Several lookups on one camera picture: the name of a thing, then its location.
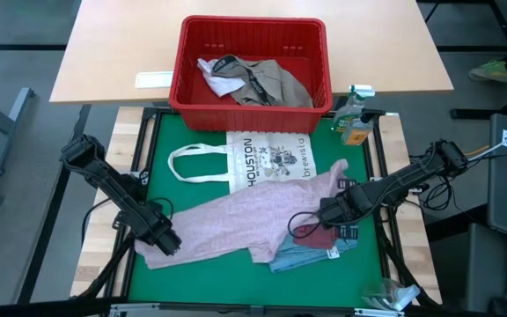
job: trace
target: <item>wooden table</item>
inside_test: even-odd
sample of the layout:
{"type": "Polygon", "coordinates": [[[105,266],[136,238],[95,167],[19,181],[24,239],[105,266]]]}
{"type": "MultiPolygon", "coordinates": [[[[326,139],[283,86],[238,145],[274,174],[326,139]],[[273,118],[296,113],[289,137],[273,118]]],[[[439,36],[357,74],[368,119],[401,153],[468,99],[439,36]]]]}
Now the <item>wooden table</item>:
{"type": "Polygon", "coordinates": [[[321,19],[334,94],[453,89],[415,0],[85,0],[50,102],[167,100],[169,88],[135,88],[136,74],[173,70],[181,21],[195,14],[321,19]]]}
{"type": "MultiPolygon", "coordinates": [[[[113,137],[107,152],[107,161],[120,172],[128,172],[130,169],[142,111],[143,109],[140,107],[121,107],[117,115],[113,137]]],[[[380,129],[387,169],[392,173],[409,164],[408,150],[402,134],[400,118],[398,116],[381,117],[380,129]]],[[[150,134],[147,133],[146,135],[144,149],[148,148],[146,144],[150,141],[150,134]]],[[[373,158],[373,171],[377,174],[378,160],[372,136],[370,147],[371,157],[373,158]]],[[[141,157],[141,167],[143,167],[146,157],[147,153],[145,152],[141,157]]],[[[105,195],[98,191],[95,203],[105,198],[105,195]]],[[[408,199],[417,203],[415,196],[410,195],[408,199]]],[[[110,259],[116,235],[116,230],[111,228],[111,224],[117,212],[118,208],[115,205],[108,204],[92,213],[71,288],[71,295],[78,295],[84,291],[110,259]]],[[[441,303],[436,271],[431,259],[430,245],[426,236],[422,213],[417,207],[403,203],[399,207],[396,218],[405,263],[426,292],[438,303],[441,303]]],[[[385,225],[385,229],[387,234],[390,235],[388,225],[385,225]]],[[[396,268],[391,262],[390,271],[393,278],[397,278],[396,268]]],[[[124,262],[120,265],[116,277],[115,295],[120,294],[123,272],[124,262]]]]}

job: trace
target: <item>spray bottle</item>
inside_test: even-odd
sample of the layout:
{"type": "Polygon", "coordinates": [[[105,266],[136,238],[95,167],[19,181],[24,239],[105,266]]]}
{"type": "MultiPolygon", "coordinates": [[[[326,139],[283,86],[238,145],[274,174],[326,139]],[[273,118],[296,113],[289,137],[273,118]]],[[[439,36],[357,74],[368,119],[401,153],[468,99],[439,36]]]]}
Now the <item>spray bottle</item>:
{"type": "Polygon", "coordinates": [[[384,114],[385,111],[383,110],[362,109],[360,117],[348,122],[345,131],[342,133],[342,144],[361,145],[373,131],[375,121],[384,114]]]}
{"type": "Polygon", "coordinates": [[[349,91],[348,101],[335,112],[332,131],[343,133],[348,122],[361,115],[365,98],[375,95],[373,87],[369,85],[351,85],[349,91]]]}

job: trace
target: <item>green mat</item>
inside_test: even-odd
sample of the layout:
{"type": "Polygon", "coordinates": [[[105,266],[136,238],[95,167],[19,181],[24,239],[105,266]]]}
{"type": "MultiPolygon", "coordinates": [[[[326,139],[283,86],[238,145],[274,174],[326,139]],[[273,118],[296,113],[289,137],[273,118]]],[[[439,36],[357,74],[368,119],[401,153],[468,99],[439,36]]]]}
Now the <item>green mat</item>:
{"type": "MultiPolygon", "coordinates": [[[[349,162],[346,175],[358,181],[367,180],[363,148],[342,146],[339,135],[330,133],[330,126],[330,120],[322,119],[311,135],[317,172],[327,172],[337,159],[346,158],[349,162]]],[[[196,143],[225,144],[225,133],[192,131],[178,115],[162,116],[149,197],[167,197],[173,202],[175,210],[181,211],[229,194],[227,183],[177,181],[169,170],[169,154],[181,146],[196,143]]],[[[175,159],[174,164],[183,177],[226,173],[226,157],[221,154],[180,157],[175,159]]],[[[245,249],[215,259],[164,269],[148,269],[143,257],[138,254],[129,300],[365,307],[361,290],[368,283],[378,283],[381,274],[372,217],[362,221],[359,228],[357,248],[344,252],[339,259],[280,273],[271,273],[267,264],[253,264],[245,249]]]]}

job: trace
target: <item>light pink garment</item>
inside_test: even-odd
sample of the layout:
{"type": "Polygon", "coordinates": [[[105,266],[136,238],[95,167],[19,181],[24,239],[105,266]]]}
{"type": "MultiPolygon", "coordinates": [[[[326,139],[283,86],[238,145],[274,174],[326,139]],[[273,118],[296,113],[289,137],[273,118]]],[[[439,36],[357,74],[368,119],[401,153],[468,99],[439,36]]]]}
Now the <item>light pink garment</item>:
{"type": "MultiPolygon", "coordinates": [[[[270,262],[288,234],[290,217],[300,211],[316,211],[320,198],[335,196],[346,168],[348,162],[341,159],[330,172],[308,181],[264,181],[178,212],[173,215],[173,229],[181,246],[175,255],[167,256],[139,240],[136,251],[150,269],[211,259],[245,247],[253,262],[270,262]]],[[[300,215],[291,229],[316,222],[316,217],[300,215]]]]}

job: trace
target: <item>white cloth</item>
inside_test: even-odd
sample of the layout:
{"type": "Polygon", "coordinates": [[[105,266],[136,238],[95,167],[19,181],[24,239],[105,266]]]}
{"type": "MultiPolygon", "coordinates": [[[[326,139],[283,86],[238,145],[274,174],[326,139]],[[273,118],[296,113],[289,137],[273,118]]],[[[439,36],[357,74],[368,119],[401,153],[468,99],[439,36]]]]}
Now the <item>white cloth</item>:
{"type": "Polygon", "coordinates": [[[229,131],[226,145],[184,146],[169,155],[167,165],[179,181],[227,181],[230,193],[262,181],[308,180],[316,175],[310,137],[301,133],[229,131]],[[228,173],[184,178],[175,171],[174,158],[206,153],[226,154],[228,173]]]}
{"type": "MultiPolygon", "coordinates": [[[[180,249],[165,255],[158,247],[136,241],[136,251],[150,269],[196,262],[248,248],[255,263],[273,260],[288,234],[289,219],[300,211],[316,211],[320,198],[333,197],[338,179],[345,177],[345,159],[334,163],[330,172],[310,180],[264,181],[173,215],[173,229],[181,238],[180,249]]],[[[301,214],[291,229],[314,224],[318,219],[301,214]]]]}
{"type": "Polygon", "coordinates": [[[197,66],[202,70],[202,76],[209,84],[210,89],[218,96],[222,97],[227,93],[237,91],[244,83],[241,78],[224,78],[212,76],[212,66],[217,62],[217,59],[210,60],[208,63],[199,58],[197,60],[197,66]]]}

